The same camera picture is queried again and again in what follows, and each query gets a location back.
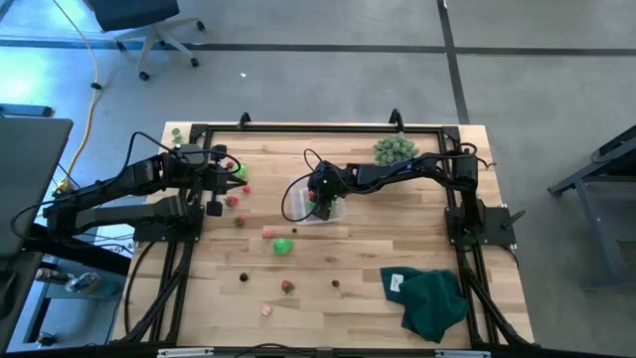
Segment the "office chair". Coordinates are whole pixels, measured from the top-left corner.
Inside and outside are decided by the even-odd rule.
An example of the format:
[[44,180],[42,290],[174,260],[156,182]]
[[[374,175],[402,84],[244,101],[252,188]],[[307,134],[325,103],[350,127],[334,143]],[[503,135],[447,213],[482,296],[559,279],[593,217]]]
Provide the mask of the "office chair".
[[179,14],[177,0],[91,0],[90,3],[97,22],[104,31],[135,29],[114,37],[119,51],[126,51],[121,40],[146,38],[141,50],[141,58],[137,63],[140,79],[144,81],[150,79],[150,76],[143,71],[143,65],[152,45],[157,41],[161,46],[166,46],[168,43],[184,53],[190,59],[192,67],[199,65],[193,53],[172,37],[169,31],[191,23],[196,23],[199,31],[205,31],[203,22],[199,18],[164,21]]

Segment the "wooden tabletop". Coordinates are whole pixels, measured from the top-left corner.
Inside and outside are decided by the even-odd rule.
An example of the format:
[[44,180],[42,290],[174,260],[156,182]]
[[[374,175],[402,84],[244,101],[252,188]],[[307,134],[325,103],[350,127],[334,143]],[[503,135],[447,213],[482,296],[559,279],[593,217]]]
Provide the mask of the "wooden tabletop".
[[[173,128],[188,138],[190,122],[167,122],[162,142],[172,146]],[[477,145],[478,155],[491,161],[486,129],[459,126],[461,139]],[[290,180],[309,172],[302,152],[312,148],[338,166],[374,161],[373,145],[382,134],[216,132],[213,144],[247,165],[251,193],[234,189],[239,198],[220,218],[206,217],[195,245],[183,308],[180,346],[252,346],[276,342],[298,347],[467,348],[465,321],[450,327],[441,344],[426,342],[400,327],[403,307],[385,298],[380,268],[450,269],[457,272],[454,250],[446,236],[445,191],[429,179],[395,183],[371,195],[350,195],[346,218],[335,224],[294,225],[280,215],[280,200]],[[408,134],[419,152],[438,152],[437,138]],[[165,195],[148,198],[156,201]],[[501,203],[495,169],[480,166],[479,196],[488,206]],[[246,216],[243,228],[233,219]],[[277,256],[263,229],[294,241],[293,250]],[[141,248],[135,250],[133,264]],[[155,298],[166,252],[155,245],[140,265],[130,296],[132,325]],[[491,295],[501,311],[526,339],[533,341],[522,285],[511,255],[499,247],[484,247]],[[249,281],[241,282],[246,272]],[[284,279],[296,288],[285,294]],[[331,285],[336,279],[340,289]],[[166,312],[172,311],[172,299]],[[487,337],[483,310],[475,297],[480,332]],[[273,311],[261,315],[265,303]],[[162,335],[171,314],[166,314]],[[113,339],[123,336],[119,309]]]

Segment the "yellow cable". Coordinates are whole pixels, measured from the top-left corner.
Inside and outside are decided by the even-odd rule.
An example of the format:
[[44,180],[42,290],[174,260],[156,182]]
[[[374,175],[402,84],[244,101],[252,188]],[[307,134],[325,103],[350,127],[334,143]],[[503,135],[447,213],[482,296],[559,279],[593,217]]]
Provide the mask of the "yellow cable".
[[[58,1],[57,0],[53,0],[53,2],[58,6],[58,9],[60,9],[60,11],[62,11],[64,16],[71,23],[71,25],[73,25],[73,27],[76,29],[78,34],[81,36],[81,39],[83,40],[83,42],[86,44],[86,47],[90,51],[90,55],[92,56],[92,61],[93,61],[94,65],[95,65],[95,81],[94,81],[94,83],[98,84],[99,83],[99,66],[97,65],[97,57],[95,56],[95,53],[92,51],[92,48],[90,47],[90,44],[88,43],[88,40],[83,35],[83,33],[80,31],[80,29],[76,26],[76,24],[73,22],[73,20],[71,20],[71,18],[67,14],[67,12],[64,11],[62,6],[60,6]],[[96,102],[96,99],[97,99],[97,91],[98,91],[98,89],[92,89],[92,97],[90,99],[90,105],[88,106],[88,117],[86,119],[86,129],[83,132],[83,138],[81,139],[81,143],[79,144],[79,148],[78,148],[78,150],[76,150],[76,153],[73,155],[73,158],[71,159],[71,164],[69,164],[69,167],[68,167],[68,170],[67,170],[69,175],[73,171],[73,168],[75,167],[76,162],[78,161],[78,157],[80,156],[80,153],[83,151],[83,148],[86,146],[86,142],[88,141],[88,136],[90,135],[90,127],[92,126],[92,113],[94,112],[95,102]],[[65,177],[65,179],[60,182],[59,188],[62,189],[62,190],[66,190],[69,187],[69,184],[70,184],[69,181],[70,181],[69,176]]]

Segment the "concrete floor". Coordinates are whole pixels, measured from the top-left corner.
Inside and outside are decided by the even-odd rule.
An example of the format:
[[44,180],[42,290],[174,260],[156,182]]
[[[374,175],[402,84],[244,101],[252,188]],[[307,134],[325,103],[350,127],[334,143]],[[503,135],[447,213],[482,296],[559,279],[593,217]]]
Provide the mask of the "concrete floor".
[[[447,3],[457,46],[636,47],[636,3],[627,0]],[[179,39],[190,43],[443,45],[432,0],[180,4],[180,17],[200,16],[209,29],[206,34],[182,29]],[[80,0],[62,5],[91,38],[107,37]],[[15,0],[0,22],[0,38],[76,39],[50,6],[36,9]],[[21,16],[25,11],[51,21],[31,24]],[[74,120],[62,159],[67,165],[81,139],[93,80],[88,52],[6,47],[0,52],[0,102],[46,104],[56,117]],[[158,136],[166,120],[238,120],[249,111],[254,120],[385,122],[398,107],[407,122],[458,123],[442,54],[206,51],[197,52],[201,66],[192,69],[180,54],[158,51],[150,56],[148,83],[134,71],[138,52],[96,54],[104,91],[74,172],[81,183],[118,170],[114,158],[124,155],[126,133]],[[629,334],[636,327],[636,290],[578,288],[598,274],[598,257],[576,198],[557,201],[546,191],[586,164],[598,145],[634,124],[635,60],[458,57],[470,121],[487,126],[504,201],[514,211],[528,211],[516,225],[518,256],[535,337],[546,347],[636,352]],[[155,151],[139,141],[133,159]]]

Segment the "chair wheel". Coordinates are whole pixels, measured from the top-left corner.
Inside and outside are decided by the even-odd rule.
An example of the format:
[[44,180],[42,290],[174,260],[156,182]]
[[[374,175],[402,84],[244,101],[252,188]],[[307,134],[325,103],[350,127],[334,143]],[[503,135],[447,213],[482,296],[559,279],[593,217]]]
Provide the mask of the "chair wheel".
[[123,44],[121,43],[121,41],[115,41],[115,45],[117,45],[117,50],[124,52],[126,51],[126,47],[123,46]]

